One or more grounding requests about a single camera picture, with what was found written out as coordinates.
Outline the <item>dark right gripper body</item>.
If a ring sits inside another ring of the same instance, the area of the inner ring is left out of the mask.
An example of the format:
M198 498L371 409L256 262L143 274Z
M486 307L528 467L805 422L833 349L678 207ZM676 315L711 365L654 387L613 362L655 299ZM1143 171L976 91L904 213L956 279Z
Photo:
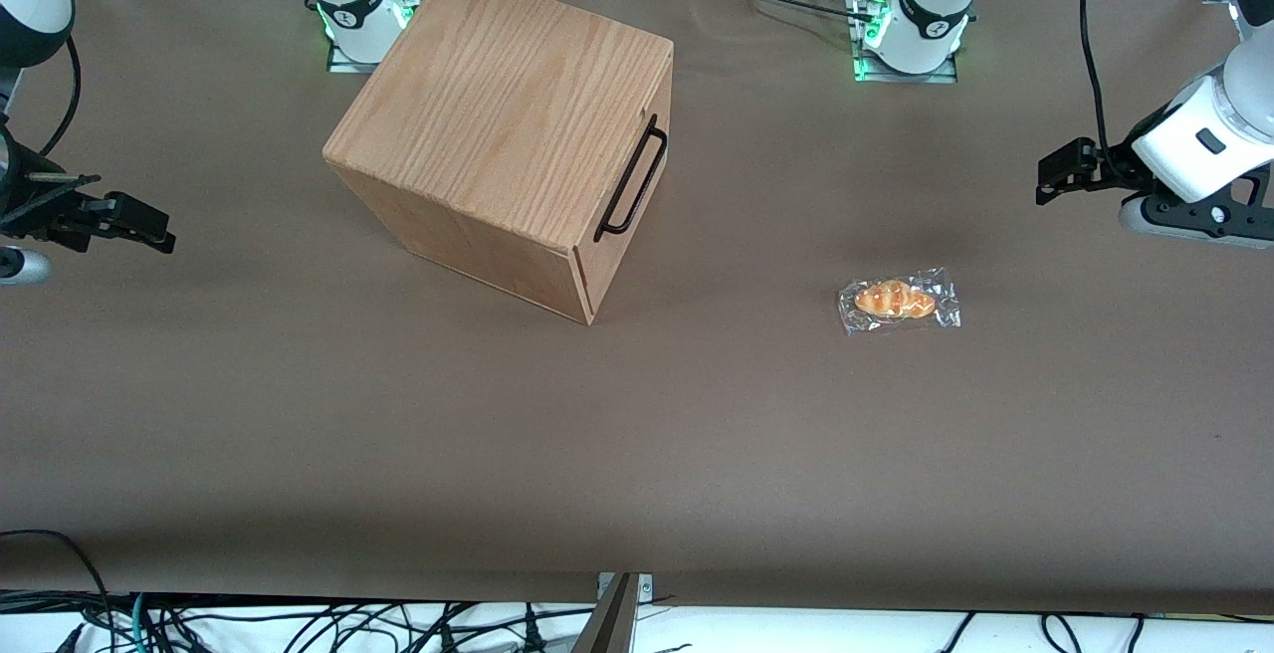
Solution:
M3 235L23 239L51 227L68 207L73 174L18 143L1 125Z

